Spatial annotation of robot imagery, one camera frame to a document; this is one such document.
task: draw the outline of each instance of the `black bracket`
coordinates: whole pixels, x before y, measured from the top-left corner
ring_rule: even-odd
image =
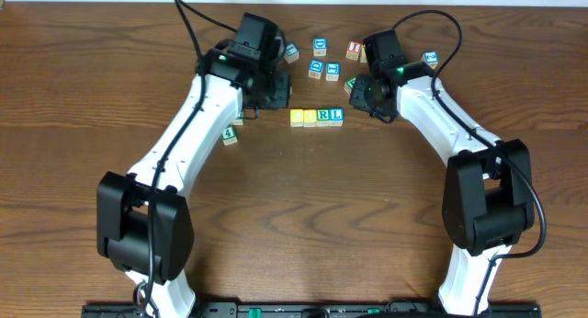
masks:
[[[186,265],[194,243],[194,230],[186,199],[175,188],[157,190],[148,198],[149,187],[135,181],[133,175],[107,172],[97,191],[97,248],[121,271],[147,274],[149,250],[147,214],[133,208],[147,199],[157,202],[153,216],[155,282],[175,279]]]
[[[520,140],[497,145],[531,181],[529,151]],[[500,185],[485,190],[483,175]],[[533,226],[533,197],[494,150],[464,152],[447,161],[443,223],[453,243],[473,256],[500,244],[516,244]]]

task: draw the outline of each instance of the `wood grain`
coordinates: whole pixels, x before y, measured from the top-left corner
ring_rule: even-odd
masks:
[[[262,112],[217,144],[190,200],[197,291],[242,301],[385,301],[431,297],[451,243],[440,215],[445,170],[406,121],[351,109],[343,81],[367,68],[349,40],[416,6],[198,5],[232,26],[266,16],[301,50],[293,108],[341,106],[341,129],[291,129]],[[483,126],[529,147],[548,241],[505,262],[495,301],[538,301],[545,317],[588,309],[588,9],[442,7],[464,30],[442,75]],[[320,11],[319,17],[314,13]],[[193,19],[210,48],[230,32]],[[443,18],[399,28],[410,58],[443,60]],[[311,80],[311,38],[342,63],[338,83]],[[161,135],[189,89],[195,58],[171,4],[19,4],[0,11],[0,316],[79,316],[90,301],[129,301],[132,285],[96,253],[96,185],[124,173]],[[537,227],[515,250],[536,241]]]

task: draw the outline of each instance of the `wooden table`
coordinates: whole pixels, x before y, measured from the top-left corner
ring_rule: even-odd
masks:
[[[341,129],[292,129],[263,111],[214,148],[190,200],[198,292],[241,301],[386,301],[434,295],[451,242],[441,219],[445,168],[408,122],[353,110],[349,40],[417,6],[198,5],[238,26],[244,11],[286,30],[301,56],[282,64],[292,108],[344,107]],[[494,301],[538,301],[545,317],[588,312],[588,9],[441,7],[463,48],[442,75],[484,127],[531,152],[548,216],[539,255],[507,261]],[[191,17],[204,50],[232,34]],[[412,60],[444,60],[456,31],[441,17],[399,28]],[[339,82],[308,77],[311,39],[329,39]],[[173,4],[19,4],[0,11],[0,316],[79,316],[130,301],[133,285],[96,252],[96,186],[125,173],[183,103],[195,55]],[[529,248],[537,227],[514,251]]]

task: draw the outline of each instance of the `yellow block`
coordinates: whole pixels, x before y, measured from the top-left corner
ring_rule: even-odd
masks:
[[[304,110],[304,127],[316,127],[316,109]]]
[[[302,127],[304,126],[304,110],[291,109],[290,110],[290,126]]]

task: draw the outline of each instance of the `cube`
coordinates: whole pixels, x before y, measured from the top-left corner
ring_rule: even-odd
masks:
[[[304,110],[304,127],[316,127],[316,109]]]
[[[332,108],[329,110],[329,121],[331,126],[343,126],[343,108]]]
[[[292,63],[296,61],[299,58],[299,56],[300,50],[298,49],[298,47],[296,47],[294,42],[289,43],[288,46],[286,46],[286,52],[284,53],[284,59],[286,60],[286,62]]]
[[[290,111],[290,126],[291,127],[304,126],[304,110],[292,109]]]
[[[347,54],[345,55],[345,57],[350,60],[357,61],[360,52],[361,43],[357,41],[349,41],[349,45],[347,46]]]
[[[355,77],[351,77],[349,79],[347,79],[347,81],[345,82],[344,88],[345,88],[345,92],[347,93],[347,95],[350,97],[351,96],[351,91],[353,90],[353,85],[356,84],[356,78]]]
[[[327,39],[326,38],[316,38],[312,43],[312,50],[314,51],[314,56],[326,56],[327,55]]]
[[[329,109],[316,110],[316,126],[317,127],[331,126],[331,121],[329,119]]]
[[[439,64],[439,57],[437,53],[434,51],[428,51],[423,54],[421,61],[424,61],[431,67],[431,69],[435,69],[435,67]]]
[[[324,63],[322,61],[312,60],[311,66],[309,66],[309,77],[314,79],[321,79],[323,66]]]
[[[360,62],[368,62],[368,57],[366,57],[366,45],[361,45],[361,56],[359,57]]]
[[[337,81],[339,80],[339,73],[341,72],[341,64],[338,62],[328,62],[327,63],[327,81]]]
[[[232,121],[232,125],[243,125],[243,112],[239,113],[239,117]]]
[[[224,145],[237,143],[237,133],[232,125],[229,125],[229,127],[222,132],[222,143],[224,143]]]

